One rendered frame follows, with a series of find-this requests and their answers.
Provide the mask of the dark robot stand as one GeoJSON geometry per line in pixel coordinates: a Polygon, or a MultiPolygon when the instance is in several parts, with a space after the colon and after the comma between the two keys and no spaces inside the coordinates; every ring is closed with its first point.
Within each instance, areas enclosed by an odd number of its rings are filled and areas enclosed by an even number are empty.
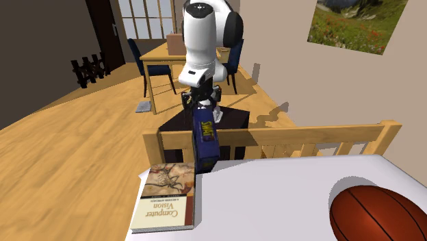
{"type": "MultiPolygon", "coordinates": [[[[250,112],[230,107],[220,106],[222,118],[216,124],[217,129],[247,129],[250,112]]],[[[159,127],[160,131],[189,131],[192,130],[192,116],[184,110],[172,117],[159,127]]],[[[166,163],[183,162],[183,153],[180,149],[164,150],[166,163]]]]}

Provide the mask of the dark blue chair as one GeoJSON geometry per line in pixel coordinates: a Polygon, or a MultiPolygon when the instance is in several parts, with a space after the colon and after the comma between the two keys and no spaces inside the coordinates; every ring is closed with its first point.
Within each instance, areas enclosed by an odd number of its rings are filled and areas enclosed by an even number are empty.
{"type": "Polygon", "coordinates": [[[227,84],[230,84],[229,77],[231,77],[235,94],[237,94],[235,74],[238,71],[243,43],[244,39],[241,39],[234,47],[231,48],[228,62],[223,64],[227,70],[227,84]]]}
{"type": "MultiPolygon", "coordinates": [[[[132,38],[128,38],[127,42],[129,44],[130,50],[135,58],[135,62],[138,66],[138,70],[141,74],[141,76],[143,76],[144,78],[144,97],[146,97],[146,93],[147,93],[147,80],[145,77],[145,71],[144,71],[144,65],[143,65],[143,61],[140,59],[140,57],[142,56],[140,53],[140,50],[138,49],[137,44],[135,43],[135,40],[132,38]]],[[[169,80],[170,80],[170,85],[173,89],[173,92],[176,94],[176,89],[174,86],[174,82],[172,79],[172,71],[171,68],[168,65],[148,65],[148,73],[150,76],[160,76],[160,75],[167,75],[169,80]]]]}

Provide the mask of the tall blue book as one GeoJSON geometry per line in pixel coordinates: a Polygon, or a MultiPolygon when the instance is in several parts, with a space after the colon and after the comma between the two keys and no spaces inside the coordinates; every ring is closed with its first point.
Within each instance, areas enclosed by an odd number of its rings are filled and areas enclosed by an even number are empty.
{"type": "Polygon", "coordinates": [[[213,116],[213,108],[194,107],[192,137],[196,174],[210,173],[220,158],[220,145],[213,116]]]}

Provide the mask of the wooden dining table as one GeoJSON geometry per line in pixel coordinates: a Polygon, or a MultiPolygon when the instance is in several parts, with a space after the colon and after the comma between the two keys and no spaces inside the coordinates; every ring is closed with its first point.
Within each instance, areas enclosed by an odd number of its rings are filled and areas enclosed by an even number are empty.
{"type": "Polygon", "coordinates": [[[168,44],[165,42],[148,53],[141,55],[140,60],[143,62],[144,77],[147,82],[147,91],[151,101],[151,111],[156,115],[157,110],[151,83],[152,75],[149,73],[148,67],[155,65],[168,65],[172,68],[174,65],[184,65],[186,63],[186,55],[170,55],[168,52],[168,44]]]}

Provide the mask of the black wooden rack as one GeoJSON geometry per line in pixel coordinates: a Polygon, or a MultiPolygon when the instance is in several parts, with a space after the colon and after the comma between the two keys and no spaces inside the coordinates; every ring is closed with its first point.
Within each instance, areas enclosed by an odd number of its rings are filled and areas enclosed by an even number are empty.
{"type": "Polygon", "coordinates": [[[88,82],[96,83],[96,78],[103,79],[104,76],[111,74],[111,70],[105,61],[105,54],[103,52],[92,54],[92,61],[88,57],[82,57],[82,64],[79,65],[77,60],[71,60],[70,63],[73,67],[73,72],[77,76],[77,83],[81,88],[87,88],[88,82]]]}

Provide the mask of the dark brown door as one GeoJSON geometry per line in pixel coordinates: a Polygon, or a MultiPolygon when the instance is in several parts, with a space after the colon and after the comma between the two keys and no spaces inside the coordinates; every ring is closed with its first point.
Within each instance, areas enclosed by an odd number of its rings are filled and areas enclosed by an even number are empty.
{"type": "Polygon", "coordinates": [[[100,50],[111,71],[125,64],[110,0],[85,0],[100,50]]]}

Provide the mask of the beige textbook with cave painting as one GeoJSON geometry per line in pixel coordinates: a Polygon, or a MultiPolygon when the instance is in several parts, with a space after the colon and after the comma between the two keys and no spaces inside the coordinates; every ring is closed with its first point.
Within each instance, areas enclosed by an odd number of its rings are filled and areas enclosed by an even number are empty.
{"type": "Polygon", "coordinates": [[[132,233],[194,228],[196,189],[193,163],[156,164],[146,177],[130,223],[132,233]]]}

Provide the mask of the wooden bed with white mattress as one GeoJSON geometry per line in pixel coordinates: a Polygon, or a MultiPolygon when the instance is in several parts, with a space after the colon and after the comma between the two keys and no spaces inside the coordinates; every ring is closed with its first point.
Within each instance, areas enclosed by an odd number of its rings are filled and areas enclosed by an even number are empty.
{"type": "MultiPolygon", "coordinates": [[[[125,241],[338,241],[329,211],[354,186],[378,186],[405,196],[427,213],[427,187],[385,159],[400,123],[217,129],[220,158],[196,174],[194,228],[132,233],[125,241]]],[[[152,166],[164,150],[193,163],[191,131],[143,135],[152,166]]]]}

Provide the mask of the orange basketball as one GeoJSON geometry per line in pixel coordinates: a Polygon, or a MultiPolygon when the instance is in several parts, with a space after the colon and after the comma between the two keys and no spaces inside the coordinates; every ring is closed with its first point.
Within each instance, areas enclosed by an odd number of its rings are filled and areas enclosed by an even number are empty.
{"type": "Polygon", "coordinates": [[[378,186],[341,191],[329,218],[338,241],[427,241],[427,213],[405,196],[378,186]]]}

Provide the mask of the window with wooden frame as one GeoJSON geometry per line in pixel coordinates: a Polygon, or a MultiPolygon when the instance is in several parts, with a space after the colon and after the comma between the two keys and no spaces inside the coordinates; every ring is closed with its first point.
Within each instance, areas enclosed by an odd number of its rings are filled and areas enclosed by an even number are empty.
{"type": "Polygon", "coordinates": [[[127,38],[165,40],[177,32],[174,0],[118,0],[127,38]]]}

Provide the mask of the meadow landscape wall picture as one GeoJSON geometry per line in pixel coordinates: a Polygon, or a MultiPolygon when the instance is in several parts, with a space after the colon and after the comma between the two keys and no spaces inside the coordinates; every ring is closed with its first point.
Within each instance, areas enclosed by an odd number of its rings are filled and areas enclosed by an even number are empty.
{"type": "Polygon", "coordinates": [[[317,0],[307,41],[382,55],[409,0],[317,0]]]}

